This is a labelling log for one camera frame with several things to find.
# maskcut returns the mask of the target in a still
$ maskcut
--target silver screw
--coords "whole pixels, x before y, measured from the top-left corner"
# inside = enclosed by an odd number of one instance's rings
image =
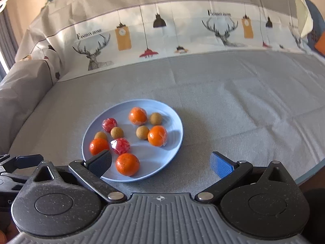
[[[111,192],[108,194],[108,199],[110,200],[121,200],[124,197],[124,194],[121,192]]]
[[[198,194],[198,199],[200,201],[207,201],[207,200],[211,200],[212,198],[213,198],[213,194],[209,192],[202,192]]]

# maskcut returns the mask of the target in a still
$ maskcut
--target plate rim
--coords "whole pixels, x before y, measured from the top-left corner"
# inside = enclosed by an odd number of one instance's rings
[[[177,114],[177,112],[172,108],[170,107],[169,105],[161,102],[161,101],[157,101],[157,100],[153,100],[153,99],[131,99],[131,100],[127,100],[127,101],[123,101],[123,102],[120,102],[118,104],[115,104],[107,109],[105,109],[103,112],[101,112],[98,116],[95,117],[95,119],[93,121],[91,121],[91,123],[88,125],[84,135],[83,135],[83,138],[82,138],[82,144],[81,144],[81,153],[82,153],[82,157],[83,157],[83,160],[86,161],[86,158],[85,158],[85,155],[83,153],[83,144],[84,144],[84,140],[85,140],[85,136],[86,136],[86,133],[88,132],[90,126],[92,126],[92,124],[103,114],[105,113],[106,111],[108,111],[109,109],[112,109],[118,105],[121,105],[121,104],[124,104],[124,103],[129,103],[129,102],[132,102],[132,101],[150,101],[150,102],[155,102],[155,103],[160,103],[162,105],[165,105],[167,107],[169,107],[171,110],[173,110],[175,112],[175,114],[177,115],[180,123],[181,123],[181,127],[182,127],[182,131],[181,131],[181,138],[180,138],[180,141],[179,141],[179,144],[177,145],[176,147],[176,152],[175,154],[173,155],[173,157],[170,158],[169,161],[167,161],[163,166],[161,166],[160,168],[158,168],[157,170],[153,171],[152,173],[150,174],[147,174],[145,176],[142,176],[142,177],[139,177],[139,178],[136,178],[136,179],[133,179],[133,180],[129,180],[129,181],[120,181],[120,180],[115,180],[115,179],[110,179],[110,178],[107,178],[107,177],[104,177],[104,176],[101,176],[102,179],[105,179],[105,180],[108,180],[108,181],[111,181],[111,182],[136,182],[136,181],[140,181],[140,180],[143,180],[143,179],[146,179],[146,178],[149,178],[150,176],[156,174],[157,172],[159,172],[160,170],[162,170],[163,168],[165,168],[171,161],[172,159],[174,159],[174,157],[176,156],[176,154],[178,153],[181,145],[182,145],[182,142],[183,142],[183,135],[184,135],[184,128],[183,128],[183,122],[181,120],[181,118],[179,117],[179,115]]]

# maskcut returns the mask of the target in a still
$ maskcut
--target gray ribbed panel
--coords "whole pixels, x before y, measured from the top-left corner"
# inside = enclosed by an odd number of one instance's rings
[[[45,240],[21,233],[10,244],[307,244],[301,236],[256,240],[228,227],[212,205],[189,194],[133,194],[126,203],[109,205],[85,231]]]

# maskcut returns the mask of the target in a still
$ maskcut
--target red wrapped candy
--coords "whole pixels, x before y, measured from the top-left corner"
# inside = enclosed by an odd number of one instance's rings
[[[111,141],[110,144],[112,146],[113,151],[118,155],[127,153],[130,149],[130,143],[124,137],[117,138]]]
[[[106,132],[110,133],[112,128],[117,126],[117,122],[114,118],[107,118],[103,121],[102,126]]]

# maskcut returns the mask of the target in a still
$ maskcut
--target crosshair symbol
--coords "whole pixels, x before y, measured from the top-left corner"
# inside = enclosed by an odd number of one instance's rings
[[[156,199],[161,202],[161,201],[165,200],[166,198],[163,197],[162,195],[160,195]]]

